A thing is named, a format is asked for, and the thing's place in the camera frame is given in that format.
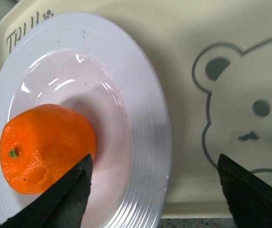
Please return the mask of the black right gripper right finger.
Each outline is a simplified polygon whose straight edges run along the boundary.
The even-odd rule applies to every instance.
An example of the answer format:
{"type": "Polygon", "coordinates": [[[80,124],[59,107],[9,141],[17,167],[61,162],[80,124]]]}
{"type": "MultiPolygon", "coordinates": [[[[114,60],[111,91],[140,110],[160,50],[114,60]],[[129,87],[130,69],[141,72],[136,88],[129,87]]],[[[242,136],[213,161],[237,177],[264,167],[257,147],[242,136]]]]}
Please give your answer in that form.
{"type": "Polygon", "coordinates": [[[272,187],[220,154],[217,171],[238,228],[272,228],[272,187]]]}

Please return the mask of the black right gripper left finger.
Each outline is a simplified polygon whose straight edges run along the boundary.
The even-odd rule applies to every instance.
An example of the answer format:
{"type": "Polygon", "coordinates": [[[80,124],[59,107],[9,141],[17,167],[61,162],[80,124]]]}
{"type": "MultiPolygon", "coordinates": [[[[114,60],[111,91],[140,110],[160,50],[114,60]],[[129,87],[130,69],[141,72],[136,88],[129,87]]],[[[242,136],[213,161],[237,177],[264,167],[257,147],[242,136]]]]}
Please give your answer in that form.
{"type": "Polygon", "coordinates": [[[2,228],[79,228],[91,191],[93,162],[85,156],[2,228]]]}

